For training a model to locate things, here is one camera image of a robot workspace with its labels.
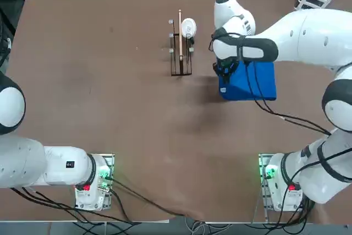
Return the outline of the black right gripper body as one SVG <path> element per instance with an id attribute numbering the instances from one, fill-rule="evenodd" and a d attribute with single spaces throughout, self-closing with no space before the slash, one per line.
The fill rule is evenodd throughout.
<path id="1" fill-rule="evenodd" d="M 238 67 L 238 61 L 236 59 L 217 59 L 213 64 L 213 70 L 217 75 L 232 75 Z"/>

